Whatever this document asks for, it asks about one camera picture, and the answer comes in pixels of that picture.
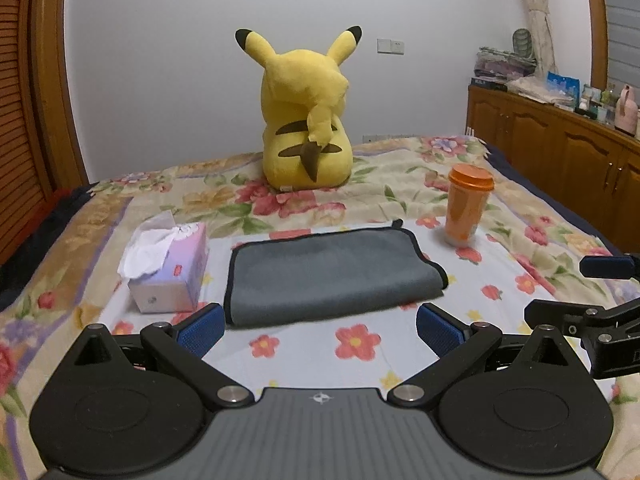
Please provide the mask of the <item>brown wooden cabinet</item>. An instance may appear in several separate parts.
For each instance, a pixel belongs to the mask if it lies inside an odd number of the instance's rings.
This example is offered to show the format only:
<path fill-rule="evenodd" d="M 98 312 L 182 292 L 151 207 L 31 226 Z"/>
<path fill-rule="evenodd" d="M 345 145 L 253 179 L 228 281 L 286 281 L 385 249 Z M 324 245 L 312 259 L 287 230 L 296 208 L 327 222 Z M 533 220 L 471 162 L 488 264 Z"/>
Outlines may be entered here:
<path fill-rule="evenodd" d="M 622 252 L 639 250 L 639 142 L 515 94 L 469 86 L 466 125 Z"/>

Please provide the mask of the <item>pink tissue box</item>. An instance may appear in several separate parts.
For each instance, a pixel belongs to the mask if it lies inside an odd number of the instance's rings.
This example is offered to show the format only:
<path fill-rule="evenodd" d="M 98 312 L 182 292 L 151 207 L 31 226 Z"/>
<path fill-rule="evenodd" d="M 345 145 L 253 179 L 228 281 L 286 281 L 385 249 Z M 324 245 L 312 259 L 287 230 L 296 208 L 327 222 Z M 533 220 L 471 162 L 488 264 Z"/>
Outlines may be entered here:
<path fill-rule="evenodd" d="M 144 314 L 193 312 L 208 258 L 206 224 L 178 223 L 169 210 L 143 221 L 117 273 Z"/>

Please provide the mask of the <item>orange plastic cup with lid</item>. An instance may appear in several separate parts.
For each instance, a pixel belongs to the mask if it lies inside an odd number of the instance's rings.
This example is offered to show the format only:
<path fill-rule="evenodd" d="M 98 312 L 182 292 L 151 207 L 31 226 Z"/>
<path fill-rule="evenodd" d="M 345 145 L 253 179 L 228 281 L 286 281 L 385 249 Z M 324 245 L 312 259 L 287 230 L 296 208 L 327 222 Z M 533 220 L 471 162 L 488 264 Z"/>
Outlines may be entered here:
<path fill-rule="evenodd" d="M 472 242 L 490 193 L 495 188 L 492 174 L 471 164 L 454 165 L 448 174 L 446 239 L 459 247 Z"/>

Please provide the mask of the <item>pink bag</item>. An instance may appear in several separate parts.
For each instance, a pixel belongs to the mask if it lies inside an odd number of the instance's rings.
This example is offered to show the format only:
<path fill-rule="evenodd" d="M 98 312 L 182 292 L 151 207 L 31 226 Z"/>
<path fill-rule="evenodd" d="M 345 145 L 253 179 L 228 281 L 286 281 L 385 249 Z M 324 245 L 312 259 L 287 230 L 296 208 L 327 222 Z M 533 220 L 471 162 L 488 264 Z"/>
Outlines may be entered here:
<path fill-rule="evenodd" d="M 628 136 L 635 136 L 638 122 L 638 105 L 634 99 L 634 88 L 623 86 L 615 104 L 614 128 Z"/>

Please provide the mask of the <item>blue white box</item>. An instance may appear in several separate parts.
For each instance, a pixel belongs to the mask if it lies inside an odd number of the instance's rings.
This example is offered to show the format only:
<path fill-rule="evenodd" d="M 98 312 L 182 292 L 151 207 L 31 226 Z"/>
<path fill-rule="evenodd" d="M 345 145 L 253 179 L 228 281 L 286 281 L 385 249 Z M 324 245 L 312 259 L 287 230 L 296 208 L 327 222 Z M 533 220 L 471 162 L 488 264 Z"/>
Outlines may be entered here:
<path fill-rule="evenodd" d="M 577 78 L 547 73 L 547 89 L 551 92 L 552 102 L 575 108 L 580 98 L 580 81 Z"/>

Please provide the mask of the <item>grey folded towel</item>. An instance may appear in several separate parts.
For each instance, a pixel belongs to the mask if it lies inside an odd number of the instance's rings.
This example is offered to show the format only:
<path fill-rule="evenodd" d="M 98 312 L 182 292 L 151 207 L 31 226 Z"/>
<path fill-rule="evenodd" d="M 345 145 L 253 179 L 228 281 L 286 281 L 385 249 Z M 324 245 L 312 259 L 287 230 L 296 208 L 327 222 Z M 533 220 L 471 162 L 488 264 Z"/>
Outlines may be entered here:
<path fill-rule="evenodd" d="M 448 285 L 445 269 L 396 220 L 234 248 L 224 314 L 237 328 L 323 321 L 432 300 Z"/>

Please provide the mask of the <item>stack of folded clothes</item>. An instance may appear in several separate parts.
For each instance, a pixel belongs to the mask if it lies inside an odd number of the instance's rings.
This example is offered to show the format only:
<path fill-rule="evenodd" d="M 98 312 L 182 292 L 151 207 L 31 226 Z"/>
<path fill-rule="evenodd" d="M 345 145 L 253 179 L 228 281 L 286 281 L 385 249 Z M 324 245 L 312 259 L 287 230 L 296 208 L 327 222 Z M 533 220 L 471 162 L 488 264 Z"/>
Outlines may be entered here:
<path fill-rule="evenodd" d="M 537 61 L 534 58 L 491 47 L 480 47 L 475 58 L 472 83 L 505 84 L 533 75 L 536 69 Z"/>

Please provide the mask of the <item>wooden louvered door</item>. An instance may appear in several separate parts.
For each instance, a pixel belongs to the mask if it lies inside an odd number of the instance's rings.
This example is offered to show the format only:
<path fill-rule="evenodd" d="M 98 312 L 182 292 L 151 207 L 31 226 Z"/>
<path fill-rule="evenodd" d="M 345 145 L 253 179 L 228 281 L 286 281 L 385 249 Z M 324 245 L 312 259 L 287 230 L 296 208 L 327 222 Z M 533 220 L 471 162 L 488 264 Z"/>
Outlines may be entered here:
<path fill-rule="evenodd" d="M 1 0 L 1 258 L 88 182 L 65 61 L 65 0 Z"/>

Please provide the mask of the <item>beige curtain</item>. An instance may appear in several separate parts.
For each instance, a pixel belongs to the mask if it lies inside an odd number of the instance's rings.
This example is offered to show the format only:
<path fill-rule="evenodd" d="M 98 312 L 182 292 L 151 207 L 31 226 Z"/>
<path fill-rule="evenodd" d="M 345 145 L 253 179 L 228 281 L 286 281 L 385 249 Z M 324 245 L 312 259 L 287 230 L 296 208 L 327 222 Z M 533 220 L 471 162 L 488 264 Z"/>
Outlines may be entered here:
<path fill-rule="evenodd" d="M 534 55 L 537 60 L 536 73 L 540 78 L 546 78 L 549 72 L 556 71 L 549 1 L 524 1 L 529 32 L 533 41 Z"/>

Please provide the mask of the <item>yellow Pikachu plush toy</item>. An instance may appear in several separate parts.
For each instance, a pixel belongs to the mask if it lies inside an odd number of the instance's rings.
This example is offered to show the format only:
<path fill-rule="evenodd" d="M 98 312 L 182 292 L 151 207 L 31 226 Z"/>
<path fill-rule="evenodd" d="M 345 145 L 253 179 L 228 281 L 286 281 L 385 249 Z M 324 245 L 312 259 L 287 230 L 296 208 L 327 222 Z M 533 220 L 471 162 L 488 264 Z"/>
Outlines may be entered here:
<path fill-rule="evenodd" d="M 254 30 L 235 32 L 240 48 L 264 69 L 262 171 L 276 190 L 336 188 L 350 178 L 352 144 L 341 122 L 349 81 L 340 65 L 361 36 L 361 28 L 352 26 L 324 53 L 278 53 Z"/>

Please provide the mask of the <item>white wall switch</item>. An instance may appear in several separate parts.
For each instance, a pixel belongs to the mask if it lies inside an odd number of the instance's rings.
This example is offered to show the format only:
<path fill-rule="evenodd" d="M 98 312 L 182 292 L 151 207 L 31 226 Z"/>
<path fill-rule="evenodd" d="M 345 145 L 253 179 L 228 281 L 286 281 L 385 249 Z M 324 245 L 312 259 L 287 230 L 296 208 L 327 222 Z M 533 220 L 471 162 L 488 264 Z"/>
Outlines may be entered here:
<path fill-rule="evenodd" d="M 405 43 L 401 40 L 378 38 L 376 50 L 379 54 L 404 55 Z"/>

